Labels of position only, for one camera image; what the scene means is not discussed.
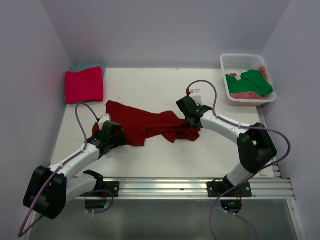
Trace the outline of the dark red t shirt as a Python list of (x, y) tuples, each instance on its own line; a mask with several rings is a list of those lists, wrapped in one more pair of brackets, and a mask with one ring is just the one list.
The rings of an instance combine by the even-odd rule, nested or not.
[(170, 143), (175, 140), (196, 141), (201, 129), (190, 126), (171, 110), (152, 113), (109, 100), (106, 113), (120, 124), (126, 137), (126, 145), (143, 147), (146, 139), (163, 136)]

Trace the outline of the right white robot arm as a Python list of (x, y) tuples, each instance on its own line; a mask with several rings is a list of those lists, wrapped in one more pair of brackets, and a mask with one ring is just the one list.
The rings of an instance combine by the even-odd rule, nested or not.
[(213, 131), (237, 146), (239, 163), (222, 181), (212, 182), (211, 188), (215, 191), (235, 196), (241, 190), (241, 182), (260, 172), (277, 155), (263, 124), (249, 125), (224, 119), (213, 108), (196, 103), (190, 96), (183, 97), (176, 104), (190, 126)]

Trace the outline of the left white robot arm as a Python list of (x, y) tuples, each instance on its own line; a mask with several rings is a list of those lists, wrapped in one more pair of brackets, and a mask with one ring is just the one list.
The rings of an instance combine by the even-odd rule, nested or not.
[(103, 176), (86, 168), (126, 143), (121, 124), (105, 121), (74, 154), (57, 164), (34, 170), (23, 205), (52, 220), (73, 199), (89, 193), (95, 197), (101, 195), (106, 189)]

